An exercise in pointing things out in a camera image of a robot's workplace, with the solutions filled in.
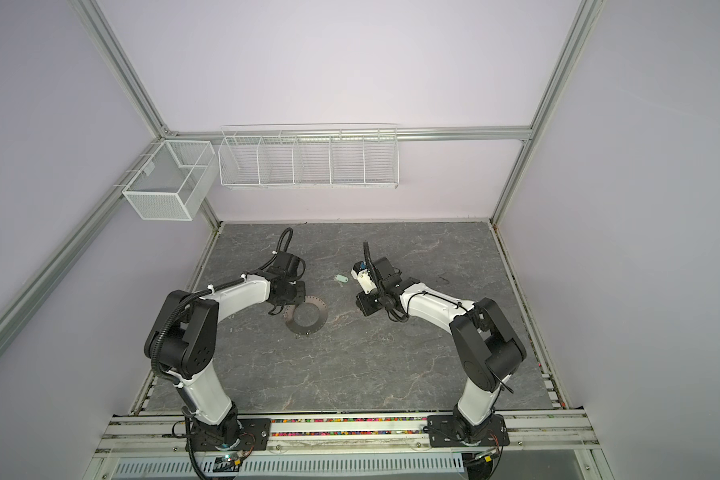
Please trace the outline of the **grey perforated ring disc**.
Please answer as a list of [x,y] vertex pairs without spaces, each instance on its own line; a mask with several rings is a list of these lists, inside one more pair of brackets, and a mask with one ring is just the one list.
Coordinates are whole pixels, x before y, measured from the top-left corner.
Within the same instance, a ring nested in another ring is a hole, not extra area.
[[291,305],[284,310],[285,326],[299,336],[310,336],[323,328],[327,322],[328,309],[316,296],[307,296],[303,303]]

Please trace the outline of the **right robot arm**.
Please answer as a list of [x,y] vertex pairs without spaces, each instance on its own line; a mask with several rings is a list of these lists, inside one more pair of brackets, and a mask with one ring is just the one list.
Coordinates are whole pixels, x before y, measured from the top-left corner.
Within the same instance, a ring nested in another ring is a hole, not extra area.
[[498,449],[508,445],[506,423],[495,404],[502,392],[512,391],[507,381],[527,352],[499,305],[490,298],[459,299],[404,278],[387,258],[373,258],[367,241],[352,277],[361,287],[356,305],[364,316],[383,311],[395,323],[418,318],[451,335],[466,383],[453,413],[437,415],[428,424],[433,442]]

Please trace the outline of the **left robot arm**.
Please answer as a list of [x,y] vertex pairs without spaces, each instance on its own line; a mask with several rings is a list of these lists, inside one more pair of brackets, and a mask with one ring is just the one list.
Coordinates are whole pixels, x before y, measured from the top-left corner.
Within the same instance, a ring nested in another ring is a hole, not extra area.
[[243,427],[235,403],[215,372],[218,323],[244,309],[268,303],[274,316],[305,302],[305,261],[290,253],[293,229],[280,234],[272,256],[241,276],[196,292],[175,290],[164,301],[144,345],[157,378],[169,382],[184,402],[188,435],[203,435],[218,450],[240,443]]

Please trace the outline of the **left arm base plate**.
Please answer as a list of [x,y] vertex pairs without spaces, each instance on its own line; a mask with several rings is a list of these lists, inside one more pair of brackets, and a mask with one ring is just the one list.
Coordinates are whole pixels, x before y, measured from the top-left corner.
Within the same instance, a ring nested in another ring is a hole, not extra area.
[[234,417],[219,425],[209,425],[193,419],[188,439],[196,452],[248,452],[265,450],[270,435],[269,418]]

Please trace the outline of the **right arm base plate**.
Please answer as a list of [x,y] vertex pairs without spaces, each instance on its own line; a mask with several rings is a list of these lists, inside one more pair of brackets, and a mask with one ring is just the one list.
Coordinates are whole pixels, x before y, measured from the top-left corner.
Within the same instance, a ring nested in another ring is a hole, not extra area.
[[505,419],[494,413],[478,425],[458,415],[430,415],[424,431],[434,448],[505,447],[510,444]]

